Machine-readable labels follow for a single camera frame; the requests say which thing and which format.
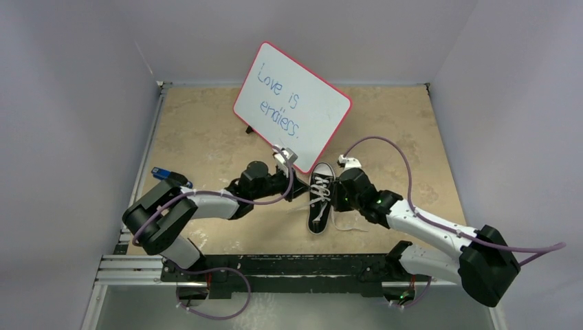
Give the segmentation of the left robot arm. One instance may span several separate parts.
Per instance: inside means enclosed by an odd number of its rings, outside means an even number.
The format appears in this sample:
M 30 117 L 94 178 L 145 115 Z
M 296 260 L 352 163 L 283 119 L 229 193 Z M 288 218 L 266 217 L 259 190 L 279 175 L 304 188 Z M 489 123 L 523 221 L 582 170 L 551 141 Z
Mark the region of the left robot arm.
M 187 281 L 197 281 L 205 272 L 204 255 L 181 235 L 189 221 L 240 219 L 262 198 L 280 195 L 293 201 L 308 190 L 293 168 L 279 164 L 271 174 L 267 164 L 253 161 L 220 191 L 195 190 L 171 179 L 162 180 L 124 212 L 122 222 L 132 233 L 134 245 L 148 255 L 173 262 Z

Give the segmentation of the black canvas sneaker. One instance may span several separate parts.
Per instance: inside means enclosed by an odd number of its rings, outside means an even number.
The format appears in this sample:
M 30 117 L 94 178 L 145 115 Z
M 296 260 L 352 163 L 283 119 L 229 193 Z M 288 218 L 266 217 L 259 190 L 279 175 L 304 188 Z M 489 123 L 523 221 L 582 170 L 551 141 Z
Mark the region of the black canvas sneaker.
M 309 216 L 307 227 L 312 234 L 322 234 L 332 221 L 331 197 L 336 174 L 332 166 L 319 162 L 309 178 Z

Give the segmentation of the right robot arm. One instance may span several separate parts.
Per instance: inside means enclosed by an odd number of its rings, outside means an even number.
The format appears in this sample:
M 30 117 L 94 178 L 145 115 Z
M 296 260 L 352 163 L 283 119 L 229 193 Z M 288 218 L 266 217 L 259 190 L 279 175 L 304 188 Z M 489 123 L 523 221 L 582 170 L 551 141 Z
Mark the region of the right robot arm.
M 462 286 L 466 294 L 495 307 L 520 272 L 502 234 L 492 226 L 459 225 L 421 210 L 390 190 L 378 190 L 360 168 L 345 170 L 333 183 L 336 212 L 356 211 L 368 222 L 406 233 L 430 250 L 400 242 L 390 252 L 386 271 L 401 280 L 426 275 Z

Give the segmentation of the white shoelace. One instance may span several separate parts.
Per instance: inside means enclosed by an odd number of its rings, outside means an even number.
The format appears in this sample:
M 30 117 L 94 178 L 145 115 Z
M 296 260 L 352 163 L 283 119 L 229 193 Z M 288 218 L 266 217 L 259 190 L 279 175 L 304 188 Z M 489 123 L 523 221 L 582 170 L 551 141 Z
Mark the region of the white shoelace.
M 336 223 L 335 213 L 332 210 L 332 183 L 336 176 L 334 174 L 312 173 L 309 185 L 309 202 L 305 205 L 292 208 L 292 210 L 300 210 L 309 208 L 309 216 L 307 220 L 308 231 L 312 234 L 322 234 L 329 223 L 333 225 L 336 230 L 347 231 L 361 231 L 367 230 L 357 227 L 341 228 Z

